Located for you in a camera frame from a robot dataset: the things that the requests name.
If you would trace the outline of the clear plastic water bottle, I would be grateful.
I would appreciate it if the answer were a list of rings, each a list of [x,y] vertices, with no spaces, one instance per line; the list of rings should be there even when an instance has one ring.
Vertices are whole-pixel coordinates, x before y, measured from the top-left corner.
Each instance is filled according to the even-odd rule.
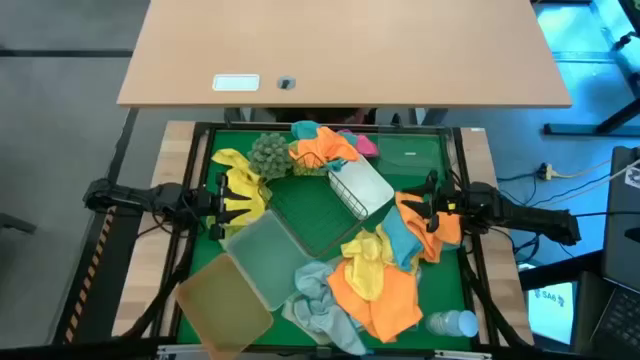
[[[450,310],[431,314],[426,321],[427,329],[439,336],[472,338],[478,334],[478,319],[469,310]]]

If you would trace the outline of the light grey-blue microfiber towel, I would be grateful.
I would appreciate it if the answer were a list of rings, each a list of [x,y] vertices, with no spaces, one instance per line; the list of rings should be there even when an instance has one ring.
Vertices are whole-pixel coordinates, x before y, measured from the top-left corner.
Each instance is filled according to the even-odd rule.
[[[359,337],[358,323],[336,303],[328,284],[327,278],[333,271],[326,263],[309,262],[295,271],[295,289],[297,294],[308,298],[313,323],[326,332],[330,344],[350,355],[364,356],[367,348]]]

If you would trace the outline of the tan wooden desk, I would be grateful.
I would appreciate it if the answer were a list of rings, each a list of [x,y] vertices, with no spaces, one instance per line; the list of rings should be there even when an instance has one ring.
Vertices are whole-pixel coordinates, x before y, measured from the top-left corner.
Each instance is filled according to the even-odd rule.
[[[258,74],[217,92],[216,74]],[[292,76],[296,86],[277,81]],[[567,108],[529,0],[151,0],[122,106]]]

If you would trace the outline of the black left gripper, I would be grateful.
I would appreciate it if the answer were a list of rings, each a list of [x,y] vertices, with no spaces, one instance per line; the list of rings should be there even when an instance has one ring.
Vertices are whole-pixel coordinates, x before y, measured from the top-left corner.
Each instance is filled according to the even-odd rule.
[[[212,241],[218,241],[224,235],[224,230],[216,223],[215,218],[225,210],[224,195],[227,199],[248,201],[250,197],[233,192],[228,186],[228,177],[224,173],[217,173],[215,184],[217,193],[209,192],[204,186],[197,190],[197,217],[202,229]],[[249,213],[250,209],[227,210],[225,212],[226,223],[238,223],[238,217]]]

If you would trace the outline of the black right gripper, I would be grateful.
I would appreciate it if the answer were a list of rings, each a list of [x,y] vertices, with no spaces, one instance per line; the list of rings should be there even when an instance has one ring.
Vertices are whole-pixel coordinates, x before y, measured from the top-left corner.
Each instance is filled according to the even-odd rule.
[[[447,215],[462,215],[465,212],[468,196],[460,190],[447,188],[438,184],[438,173],[431,170],[426,178],[426,184],[405,188],[403,193],[423,198],[428,195],[428,202],[403,200],[402,204],[414,211],[422,218],[428,219],[427,231],[435,233],[439,228],[439,212]]]

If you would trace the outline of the silver aluminium rail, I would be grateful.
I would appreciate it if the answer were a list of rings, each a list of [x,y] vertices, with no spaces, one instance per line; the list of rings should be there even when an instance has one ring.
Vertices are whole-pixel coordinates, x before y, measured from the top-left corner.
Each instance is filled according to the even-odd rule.
[[[292,360],[294,356],[308,356],[317,359],[350,357],[350,354],[334,346],[267,346],[249,345],[239,353],[215,353],[213,355],[202,345],[160,345],[155,358],[157,360],[238,360],[250,354],[278,355],[284,360]],[[490,353],[456,350],[420,350],[420,349],[369,349],[365,357],[407,357],[448,360],[494,360]]]

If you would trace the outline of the white rectangular desk plate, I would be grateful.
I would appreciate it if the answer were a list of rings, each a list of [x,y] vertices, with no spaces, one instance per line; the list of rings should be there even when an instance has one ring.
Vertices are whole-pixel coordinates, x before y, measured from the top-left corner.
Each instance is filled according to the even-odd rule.
[[[216,74],[212,89],[217,92],[255,92],[260,88],[258,74]]]

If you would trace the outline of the black desk foot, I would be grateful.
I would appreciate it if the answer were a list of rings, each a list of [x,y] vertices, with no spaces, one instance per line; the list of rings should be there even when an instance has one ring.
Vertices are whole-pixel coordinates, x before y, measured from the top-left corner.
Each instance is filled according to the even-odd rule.
[[[640,138],[640,125],[629,126],[628,122],[640,116],[640,98],[596,125],[547,123],[544,135]]]

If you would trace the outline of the pink microfiber towel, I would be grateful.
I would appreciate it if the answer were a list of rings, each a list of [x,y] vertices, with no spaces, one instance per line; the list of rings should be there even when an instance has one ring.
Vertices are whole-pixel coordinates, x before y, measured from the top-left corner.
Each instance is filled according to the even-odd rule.
[[[379,155],[377,145],[367,136],[362,134],[354,134],[348,129],[340,130],[339,134],[344,137],[347,142],[364,157],[373,158]]]

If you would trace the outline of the frosted translucent plastic bin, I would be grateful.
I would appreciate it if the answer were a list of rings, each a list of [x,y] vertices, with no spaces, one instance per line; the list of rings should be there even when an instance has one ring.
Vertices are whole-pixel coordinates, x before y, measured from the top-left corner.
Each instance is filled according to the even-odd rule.
[[[233,235],[226,251],[269,311],[294,295],[295,271],[311,261],[271,210]]]

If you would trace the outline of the orange black hazard tape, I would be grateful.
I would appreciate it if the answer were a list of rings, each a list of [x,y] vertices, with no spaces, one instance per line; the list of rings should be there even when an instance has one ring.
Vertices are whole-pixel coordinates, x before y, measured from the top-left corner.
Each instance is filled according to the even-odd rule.
[[[116,215],[116,207],[109,207],[103,213],[98,213],[94,220],[101,220],[100,227],[96,231],[90,231],[88,235],[88,249],[90,250],[87,261],[82,260],[78,266],[79,288],[71,291],[71,314],[68,317],[65,332],[63,334],[63,343],[71,344],[73,342],[76,330],[80,325],[80,320],[84,307],[89,298],[89,292],[96,277],[97,269],[100,264],[102,253],[106,246],[111,224]]]

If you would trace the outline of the dark grey furniture foot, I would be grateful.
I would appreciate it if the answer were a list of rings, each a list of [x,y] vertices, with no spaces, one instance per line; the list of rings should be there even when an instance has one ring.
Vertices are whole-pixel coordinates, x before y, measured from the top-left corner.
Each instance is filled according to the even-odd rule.
[[[26,234],[33,234],[37,226],[17,217],[0,212],[0,233],[5,229],[13,229]]]

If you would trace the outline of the black laptop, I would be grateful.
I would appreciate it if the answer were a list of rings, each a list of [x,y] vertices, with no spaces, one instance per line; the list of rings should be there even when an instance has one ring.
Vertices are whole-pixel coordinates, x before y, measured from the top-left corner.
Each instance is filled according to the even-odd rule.
[[[613,291],[591,337],[611,360],[640,360],[640,148],[616,147],[609,185],[602,276]]]

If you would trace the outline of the green bumpy chenille mitt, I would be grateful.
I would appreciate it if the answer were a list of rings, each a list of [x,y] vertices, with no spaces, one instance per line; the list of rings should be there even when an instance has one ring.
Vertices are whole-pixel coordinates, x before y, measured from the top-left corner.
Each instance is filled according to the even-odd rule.
[[[279,133],[263,133],[248,152],[250,169],[266,181],[284,177],[292,167],[289,144]]]

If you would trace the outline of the green table mat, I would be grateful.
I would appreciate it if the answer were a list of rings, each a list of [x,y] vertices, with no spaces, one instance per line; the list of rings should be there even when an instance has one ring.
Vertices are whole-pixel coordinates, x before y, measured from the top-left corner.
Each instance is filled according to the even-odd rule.
[[[215,130],[208,140],[210,154],[225,148],[233,148],[242,154],[247,153],[252,143],[259,137],[258,131]],[[424,155],[419,160],[428,170],[436,169],[444,174],[449,166],[449,155],[445,149],[446,140],[442,135],[434,134],[389,134],[370,133],[368,138],[381,147],[382,152],[390,152],[397,157],[400,152],[415,151]],[[420,170],[416,176],[397,174],[385,164],[382,158],[374,159],[371,164],[390,185],[401,190],[415,186],[424,180],[428,170]],[[222,246],[206,235],[200,236],[194,242],[191,260],[191,273],[195,273],[222,253]],[[453,250],[446,250],[441,255],[438,264],[420,263],[421,280],[418,286],[418,303],[424,315],[445,310],[464,310],[473,307],[471,288],[461,277],[459,259]],[[259,337],[247,350],[249,352],[267,352],[280,354],[301,354],[313,352],[317,344],[299,327],[282,317],[276,311],[273,313],[274,323],[265,334]],[[435,336],[421,327],[407,330],[397,336],[394,343],[384,344],[374,337],[364,333],[364,344],[377,354],[407,355],[422,354],[432,349],[469,350],[471,341],[460,337]]]

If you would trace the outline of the white printed sign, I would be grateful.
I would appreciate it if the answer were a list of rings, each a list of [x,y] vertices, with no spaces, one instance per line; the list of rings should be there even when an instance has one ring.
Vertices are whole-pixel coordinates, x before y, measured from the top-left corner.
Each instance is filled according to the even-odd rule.
[[[527,292],[532,332],[569,345],[574,318],[574,286],[561,283]]]

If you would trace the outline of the orange microfiber towel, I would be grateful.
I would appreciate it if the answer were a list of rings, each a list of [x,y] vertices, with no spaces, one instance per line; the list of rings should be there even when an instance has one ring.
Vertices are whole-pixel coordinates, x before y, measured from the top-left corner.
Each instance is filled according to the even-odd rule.
[[[460,216],[437,212],[439,226],[433,232],[428,232],[430,220],[411,209],[405,201],[417,202],[419,205],[427,205],[423,197],[404,192],[395,193],[396,207],[408,230],[417,237],[423,246],[420,257],[430,263],[439,263],[444,245],[457,247],[462,241],[462,227]]]
[[[321,126],[313,136],[304,136],[289,147],[292,160],[306,168],[320,168],[334,161],[356,162],[359,152],[340,134]]]
[[[418,324],[423,313],[418,304],[417,278],[395,266],[384,268],[384,285],[376,300],[360,297],[345,278],[346,261],[328,276],[336,303],[382,343],[396,341],[403,331]]]

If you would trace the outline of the tan translucent plastic bin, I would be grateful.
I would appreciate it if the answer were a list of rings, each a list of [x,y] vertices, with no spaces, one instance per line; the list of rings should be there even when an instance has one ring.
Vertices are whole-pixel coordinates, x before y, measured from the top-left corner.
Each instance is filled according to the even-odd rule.
[[[226,254],[180,284],[176,300],[210,360],[234,360],[273,325],[271,312]]]

